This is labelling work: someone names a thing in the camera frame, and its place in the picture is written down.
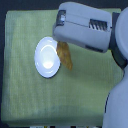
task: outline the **green towel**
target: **green towel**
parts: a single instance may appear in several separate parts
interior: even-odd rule
[[[106,9],[120,12],[120,9]],[[69,44],[73,70],[43,78],[34,64],[38,42],[52,36],[57,10],[9,11],[5,21],[2,121],[10,126],[100,126],[109,91],[122,79],[111,52]]]

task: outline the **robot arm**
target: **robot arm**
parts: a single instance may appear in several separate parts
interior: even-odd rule
[[[110,45],[112,16],[85,5],[67,2],[59,7],[53,38],[83,48],[106,52]],[[114,28],[116,44],[113,56],[122,61],[124,78],[109,93],[105,105],[103,128],[128,127],[128,8],[117,19]]]

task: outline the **table surface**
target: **table surface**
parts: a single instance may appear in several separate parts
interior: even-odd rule
[[[45,10],[45,9],[58,9],[62,2],[68,0],[1,0],[0,4],[0,101],[2,96],[2,83],[3,83],[3,63],[4,63],[4,43],[5,43],[5,17],[9,10]],[[121,8],[124,9],[128,6],[127,0],[70,0],[79,2],[97,8]]]

